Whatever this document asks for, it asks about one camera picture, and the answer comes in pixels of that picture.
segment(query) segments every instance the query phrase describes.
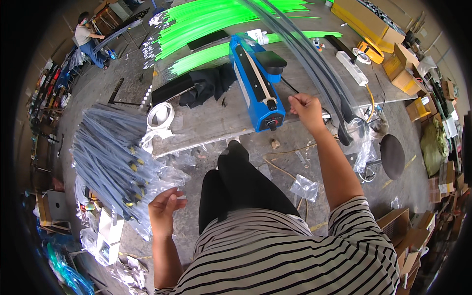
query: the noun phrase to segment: blue jeans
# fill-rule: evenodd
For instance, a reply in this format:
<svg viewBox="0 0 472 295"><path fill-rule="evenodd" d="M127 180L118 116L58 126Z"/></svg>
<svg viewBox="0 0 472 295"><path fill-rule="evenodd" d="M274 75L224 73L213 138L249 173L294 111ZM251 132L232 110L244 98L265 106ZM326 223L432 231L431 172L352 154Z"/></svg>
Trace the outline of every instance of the blue jeans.
<svg viewBox="0 0 472 295"><path fill-rule="evenodd" d="M89 42L85 43L84 45L80 45L80 50L88 55L92 61L99 67L103 68L103 63L107 59L106 57L103 56L103 54L99 52L94 53L93 49L95 48L95 43L93 43L93 40L90 40Z"/></svg>

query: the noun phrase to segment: impulse heat sealer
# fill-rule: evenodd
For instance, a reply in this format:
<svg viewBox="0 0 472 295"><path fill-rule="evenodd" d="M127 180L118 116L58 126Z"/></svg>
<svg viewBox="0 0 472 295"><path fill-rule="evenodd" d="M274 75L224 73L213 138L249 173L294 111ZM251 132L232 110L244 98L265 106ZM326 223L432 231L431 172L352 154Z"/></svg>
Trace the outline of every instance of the impulse heat sealer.
<svg viewBox="0 0 472 295"><path fill-rule="evenodd" d="M273 83L280 82L287 62L245 33L231 36L229 58L255 131L275 131L284 122L285 109Z"/></svg>

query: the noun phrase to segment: green sack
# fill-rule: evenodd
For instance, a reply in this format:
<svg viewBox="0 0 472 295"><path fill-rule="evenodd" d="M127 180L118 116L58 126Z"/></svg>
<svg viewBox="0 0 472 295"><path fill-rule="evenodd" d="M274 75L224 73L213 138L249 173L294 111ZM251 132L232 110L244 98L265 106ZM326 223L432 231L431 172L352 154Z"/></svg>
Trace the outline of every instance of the green sack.
<svg viewBox="0 0 472 295"><path fill-rule="evenodd" d="M424 135L421 138L421 151L428 175L435 175L449 155L446 133L439 126L438 120L433 119L433 123L424 130Z"/></svg>

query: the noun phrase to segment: roll of tape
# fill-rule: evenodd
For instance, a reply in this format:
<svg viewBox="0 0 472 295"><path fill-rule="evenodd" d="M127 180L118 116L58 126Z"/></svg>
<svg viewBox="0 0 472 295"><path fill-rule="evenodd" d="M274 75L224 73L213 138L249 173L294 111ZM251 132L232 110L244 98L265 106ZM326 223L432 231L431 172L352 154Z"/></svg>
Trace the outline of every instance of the roll of tape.
<svg viewBox="0 0 472 295"><path fill-rule="evenodd" d="M371 59L367 54L365 54L362 50L359 48L354 47L353 48L353 53L354 55L357 56L357 60L360 61L363 64L370 65L371 64Z"/></svg>
<svg viewBox="0 0 472 295"><path fill-rule="evenodd" d="M161 139L172 136L172 131L169 130L169 127L174 120L174 116L174 108L168 102L162 102L149 111L146 120L147 133L141 140L141 146L145 151L152 153L151 140L155 136L159 136Z"/></svg>

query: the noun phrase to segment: hand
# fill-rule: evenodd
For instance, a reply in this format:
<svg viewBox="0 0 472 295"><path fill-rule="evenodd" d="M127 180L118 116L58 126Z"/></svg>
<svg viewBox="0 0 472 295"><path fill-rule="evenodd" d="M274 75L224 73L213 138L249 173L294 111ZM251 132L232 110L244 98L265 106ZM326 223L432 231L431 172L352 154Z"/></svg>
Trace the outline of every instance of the hand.
<svg viewBox="0 0 472 295"><path fill-rule="evenodd" d="M306 93L289 96L290 112L298 114L300 121L313 135L326 129L321 115L321 104L318 98Z"/></svg>
<svg viewBox="0 0 472 295"><path fill-rule="evenodd" d="M151 220L152 235L155 238L171 237L174 233L172 213L185 208L187 204L187 199L177 199L182 195L184 192L179 192L176 187L173 187L160 193L149 203L149 219Z"/></svg>

